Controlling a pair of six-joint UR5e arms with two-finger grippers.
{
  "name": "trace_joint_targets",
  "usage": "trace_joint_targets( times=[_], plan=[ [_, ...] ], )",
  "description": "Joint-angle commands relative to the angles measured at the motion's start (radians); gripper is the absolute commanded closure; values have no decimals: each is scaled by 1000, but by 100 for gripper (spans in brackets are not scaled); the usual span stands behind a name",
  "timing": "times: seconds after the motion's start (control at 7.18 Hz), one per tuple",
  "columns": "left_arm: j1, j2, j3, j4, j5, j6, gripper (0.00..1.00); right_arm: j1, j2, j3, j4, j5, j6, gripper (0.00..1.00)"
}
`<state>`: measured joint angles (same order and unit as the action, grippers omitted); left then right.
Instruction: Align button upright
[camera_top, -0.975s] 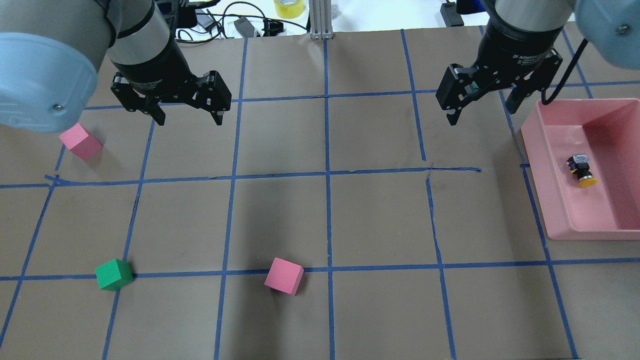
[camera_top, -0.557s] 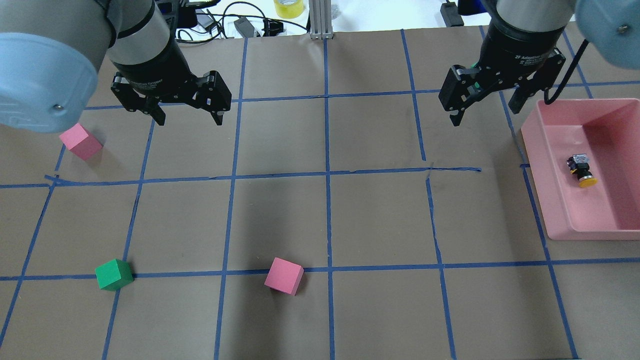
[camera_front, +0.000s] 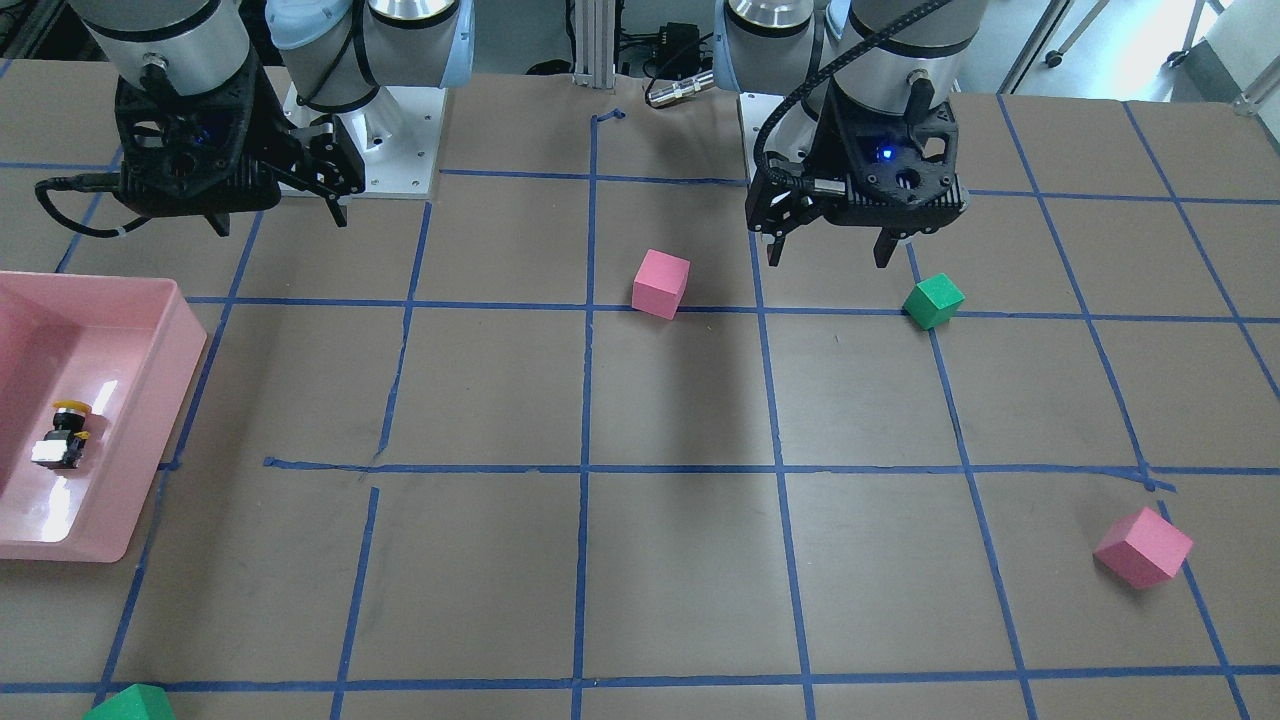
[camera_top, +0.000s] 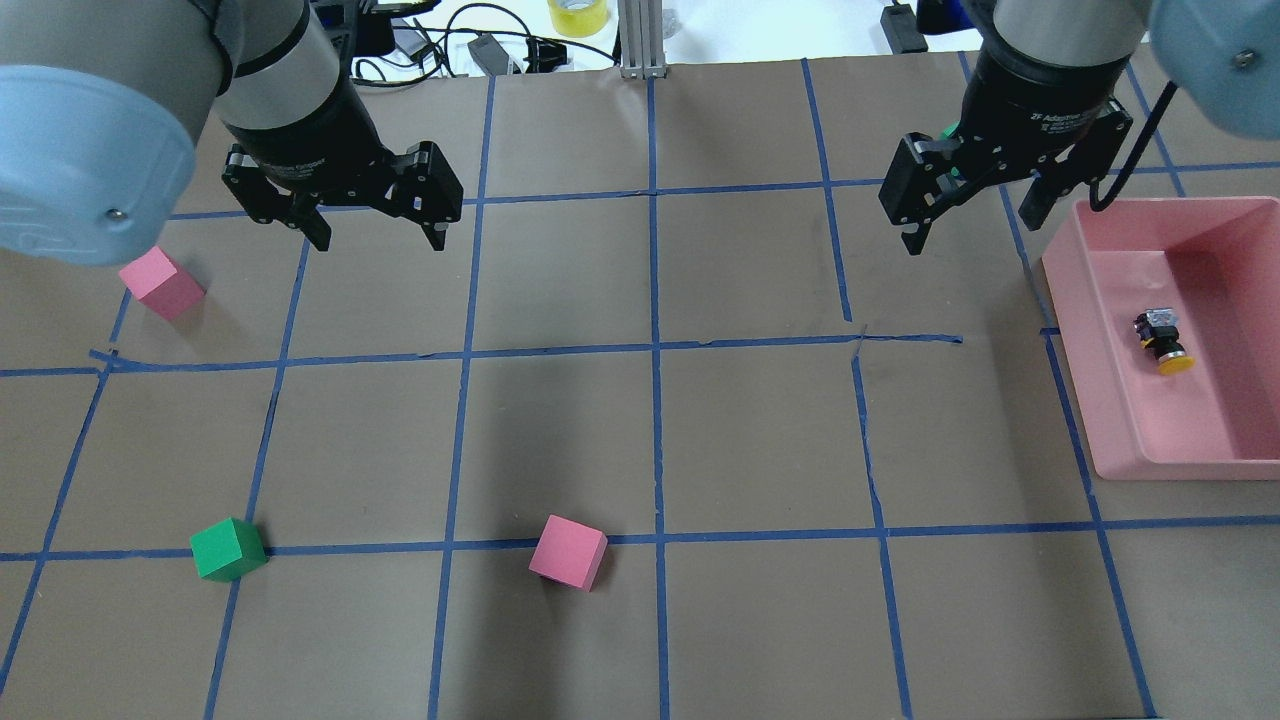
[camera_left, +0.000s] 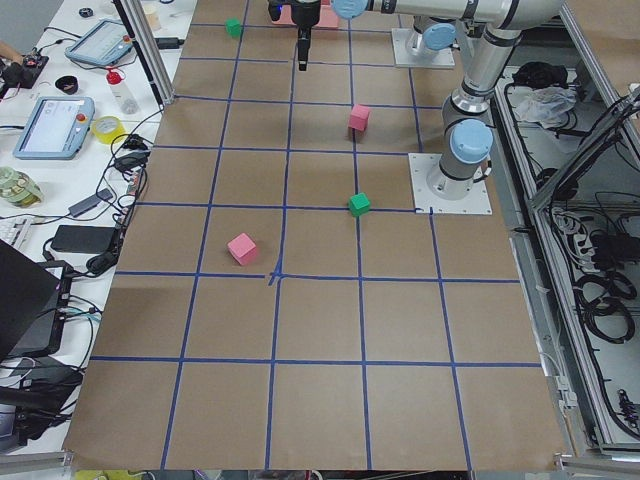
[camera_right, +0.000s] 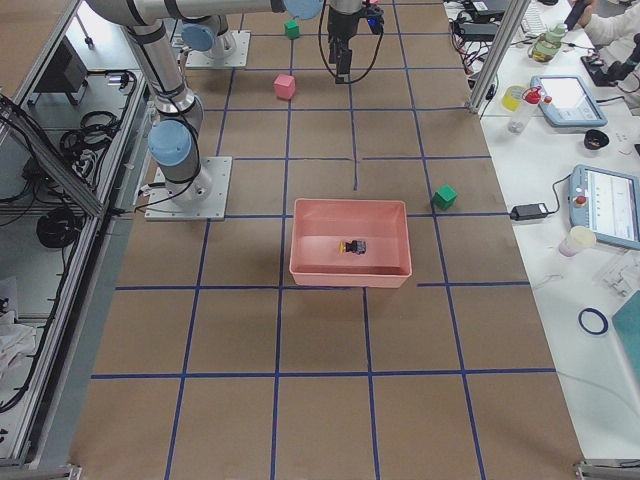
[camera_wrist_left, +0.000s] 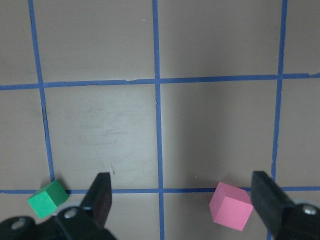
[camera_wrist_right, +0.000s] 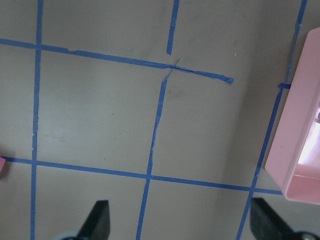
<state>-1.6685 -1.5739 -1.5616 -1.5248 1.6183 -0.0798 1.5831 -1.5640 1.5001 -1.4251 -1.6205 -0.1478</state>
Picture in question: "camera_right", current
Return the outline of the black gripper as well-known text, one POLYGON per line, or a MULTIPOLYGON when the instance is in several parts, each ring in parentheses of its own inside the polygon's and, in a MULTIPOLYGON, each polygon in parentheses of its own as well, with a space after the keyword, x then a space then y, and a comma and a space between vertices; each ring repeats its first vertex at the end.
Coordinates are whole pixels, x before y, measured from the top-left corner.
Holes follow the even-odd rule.
POLYGON ((329 45, 336 51, 336 82, 348 83, 351 80, 352 50, 347 47, 357 34, 360 21, 360 0, 329 0, 328 35, 329 45))

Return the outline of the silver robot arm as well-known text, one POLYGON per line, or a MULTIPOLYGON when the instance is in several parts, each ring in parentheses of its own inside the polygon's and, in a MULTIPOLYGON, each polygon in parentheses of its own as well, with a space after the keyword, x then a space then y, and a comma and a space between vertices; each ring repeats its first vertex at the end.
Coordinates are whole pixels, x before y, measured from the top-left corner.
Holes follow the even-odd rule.
POLYGON ((183 46, 214 60, 227 58, 236 50, 236 41, 224 15, 182 21, 180 38, 183 46))
POLYGON ((202 49, 209 51, 230 38, 229 14, 286 12, 308 20, 328 9, 330 39, 347 51, 365 11, 361 1, 90 1, 88 5, 122 28, 149 83, 159 121, 150 130, 148 148, 164 175, 167 199, 181 208, 202 205, 213 180, 199 153, 203 104, 178 65, 164 21, 179 20, 184 31, 207 33, 202 49))

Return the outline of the person's white sleeve forearm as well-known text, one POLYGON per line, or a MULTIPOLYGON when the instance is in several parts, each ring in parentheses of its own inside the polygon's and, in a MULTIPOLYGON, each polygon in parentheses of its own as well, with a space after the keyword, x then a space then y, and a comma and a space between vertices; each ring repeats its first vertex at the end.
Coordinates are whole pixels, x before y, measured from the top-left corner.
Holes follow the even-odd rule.
POLYGON ((639 33, 639 6, 612 17, 592 14, 583 30, 605 57, 624 61, 636 47, 634 37, 639 33))

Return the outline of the person's hand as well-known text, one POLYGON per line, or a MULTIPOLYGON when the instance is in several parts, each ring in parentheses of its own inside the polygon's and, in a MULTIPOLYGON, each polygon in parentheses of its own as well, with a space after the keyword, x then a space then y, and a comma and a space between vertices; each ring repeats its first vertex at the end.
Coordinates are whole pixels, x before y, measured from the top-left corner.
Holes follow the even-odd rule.
POLYGON ((580 18, 577 20, 577 24, 580 25, 581 27, 586 27, 589 22, 591 21, 593 12, 594 12, 594 8, 597 5, 597 1, 596 0, 582 0, 580 1, 580 4, 583 6, 583 10, 581 13, 580 18))

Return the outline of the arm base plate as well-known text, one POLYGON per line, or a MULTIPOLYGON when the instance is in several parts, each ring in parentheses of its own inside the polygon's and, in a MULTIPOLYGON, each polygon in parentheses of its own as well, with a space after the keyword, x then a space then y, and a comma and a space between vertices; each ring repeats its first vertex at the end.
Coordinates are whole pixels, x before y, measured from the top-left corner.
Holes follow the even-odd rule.
POLYGON ((189 188, 182 191, 169 183, 151 190, 150 207, 144 217, 149 221, 223 220, 226 213, 232 171, 229 156, 202 157, 201 170, 189 188))
POLYGON ((215 35, 210 30, 188 30, 183 36, 190 50, 186 59, 188 69, 244 69, 247 65, 251 32, 228 30, 215 35))

